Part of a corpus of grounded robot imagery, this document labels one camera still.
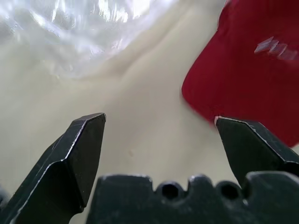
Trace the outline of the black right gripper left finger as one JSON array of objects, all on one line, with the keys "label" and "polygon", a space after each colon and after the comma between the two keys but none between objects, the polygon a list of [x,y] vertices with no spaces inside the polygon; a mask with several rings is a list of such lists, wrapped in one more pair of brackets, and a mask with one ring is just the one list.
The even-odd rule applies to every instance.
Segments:
[{"label": "black right gripper left finger", "polygon": [[87,206],[97,174],[104,113],[72,121],[0,212],[2,224],[68,224]]}]

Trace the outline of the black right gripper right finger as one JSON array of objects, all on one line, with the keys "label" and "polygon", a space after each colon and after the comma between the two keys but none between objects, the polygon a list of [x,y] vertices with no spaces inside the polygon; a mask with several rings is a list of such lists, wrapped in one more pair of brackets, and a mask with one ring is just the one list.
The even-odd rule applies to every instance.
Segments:
[{"label": "black right gripper right finger", "polygon": [[259,122],[216,117],[231,170],[239,184],[249,172],[284,171],[299,175],[299,155]]}]

